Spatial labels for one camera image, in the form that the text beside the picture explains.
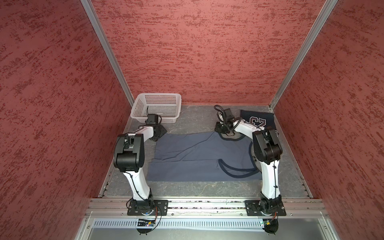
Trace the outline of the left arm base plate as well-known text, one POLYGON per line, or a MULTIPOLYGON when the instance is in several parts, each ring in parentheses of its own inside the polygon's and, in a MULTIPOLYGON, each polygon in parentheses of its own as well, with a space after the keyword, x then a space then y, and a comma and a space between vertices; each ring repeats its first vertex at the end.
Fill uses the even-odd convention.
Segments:
POLYGON ((128 203, 128 216, 166 216, 168 212, 168 200, 132 200, 128 203))

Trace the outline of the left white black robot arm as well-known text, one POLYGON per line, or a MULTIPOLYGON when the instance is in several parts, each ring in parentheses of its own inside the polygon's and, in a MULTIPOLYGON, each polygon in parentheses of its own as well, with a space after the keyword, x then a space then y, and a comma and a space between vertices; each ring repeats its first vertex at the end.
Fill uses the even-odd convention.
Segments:
POLYGON ((133 133, 118 135, 113 164, 128 179, 133 197, 127 203, 129 216, 165 216, 167 200, 155 200, 145 174, 145 142, 157 141, 167 130, 160 124, 144 125, 133 133))

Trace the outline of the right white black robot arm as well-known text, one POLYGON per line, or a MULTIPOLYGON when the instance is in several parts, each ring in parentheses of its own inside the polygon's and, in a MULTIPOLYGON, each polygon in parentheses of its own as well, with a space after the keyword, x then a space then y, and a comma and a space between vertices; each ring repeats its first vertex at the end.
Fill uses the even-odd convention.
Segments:
POLYGON ((286 216, 279 188, 278 167, 283 153, 277 131, 273 128, 261 128, 247 123, 244 120, 230 120, 216 122, 215 131, 219 134, 237 132, 250 138, 256 160, 260 162, 261 169, 237 169, 218 160, 220 168, 230 177, 243 179, 262 173, 262 190, 259 201, 246 201, 249 216, 286 216))

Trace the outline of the grey-blue tank top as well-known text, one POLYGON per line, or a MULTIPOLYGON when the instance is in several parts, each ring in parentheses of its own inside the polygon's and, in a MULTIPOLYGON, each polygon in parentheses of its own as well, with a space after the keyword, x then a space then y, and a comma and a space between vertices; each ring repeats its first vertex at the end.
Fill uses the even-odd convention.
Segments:
POLYGON ((231 182, 262 178, 243 134, 166 134, 157 141, 147 179, 152 182, 231 182))

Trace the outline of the navy tank top red trim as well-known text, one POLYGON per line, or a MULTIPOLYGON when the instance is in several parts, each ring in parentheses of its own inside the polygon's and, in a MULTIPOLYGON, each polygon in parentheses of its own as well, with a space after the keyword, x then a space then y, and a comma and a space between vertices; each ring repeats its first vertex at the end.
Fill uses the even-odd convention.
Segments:
POLYGON ((246 122, 248 122, 254 126, 257 126, 260 128, 261 127, 263 127, 263 128, 271 127, 273 129, 276 129, 275 115, 273 113, 241 110, 240 116, 246 122))

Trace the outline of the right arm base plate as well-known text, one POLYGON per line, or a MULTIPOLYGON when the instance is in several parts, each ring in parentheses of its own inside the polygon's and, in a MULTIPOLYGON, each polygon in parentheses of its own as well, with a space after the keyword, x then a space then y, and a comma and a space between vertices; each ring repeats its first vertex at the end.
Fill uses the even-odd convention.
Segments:
POLYGON ((283 216, 287 215, 285 207, 282 201, 270 201, 270 200, 246 200, 245 210, 247 216, 258 217, 273 217, 274 215, 283 216))

